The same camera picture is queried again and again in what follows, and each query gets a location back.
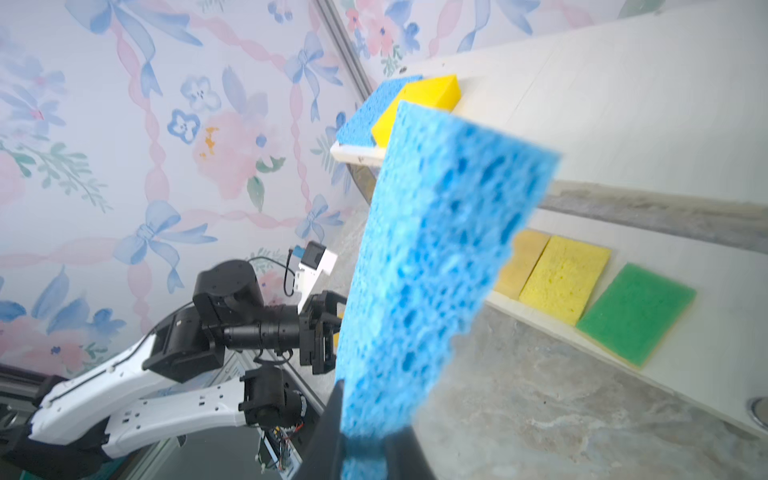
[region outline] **blue sponge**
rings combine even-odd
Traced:
[[[466,333],[512,237],[545,195],[558,155],[401,102],[344,315],[336,378],[342,432],[363,473],[377,439],[411,423]]]
[[[423,76],[396,78],[379,85],[362,107],[355,112],[352,118],[341,127],[336,134],[340,144],[355,145],[357,147],[375,147],[376,142],[371,135],[371,128],[379,121],[384,111],[395,100],[395,97],[406,84],[421,80]]]

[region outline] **yellow sponge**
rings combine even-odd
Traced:
[[[549,237],[549,234],[536,230],[518,233],[512,242],[512,260],[498,273],[498,282],[493,290],[513,300],[520,298],[520,292],[547,246]]]
[[[343,319],[343,318],[344,318],[344,312],[341,312],[341,313],[338,315],[338,317],[339,317],[340,319]],[[338,349],[339,349],[339,334],[338,334],[338,333],[334,333],[334,334],[333,334],[333,351],[335,352],[335,351],[337,351]]]
[[[389,144],[389,135],[395,124],[397,106],[401,100],[423,107],[439,108],[451,111],[462,97],[462,91],[458,87],[456,75],[447,77],[428,78],[427,80],[414,81],[406,84],[397,94],[389,107],[384,111],[379,120],[371,128],[376,144],[386,147]]]
[[[520,301],[576,325],[611,257],[607,248],[554,236],[520,293]]]

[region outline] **floral wallpaper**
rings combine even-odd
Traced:
[[[0,362],[75,376],[201,270],[337,235],[363,204],[329,155],[350,82],[311,0],[6,2]]]
[[[402,65],[702,0],[334,0],[375,86]]]

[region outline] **white board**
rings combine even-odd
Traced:
[[[574,327],[493,292],[486,302],[516,319],[768,438],[746,402],[768,396],[768,256],[547,210],[528,225],[613,250],[590,304],[627,262],[697,291],[643,369],[605,352]]]
[[[768,2],[705,2],[409,65],[454,114],[564,154],[557,180],[768,205]],[[382,149],[334,145],[380,165]]]

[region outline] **green sponge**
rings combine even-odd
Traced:
[[[576,328],[642,366],[696,290],[628,263]]]

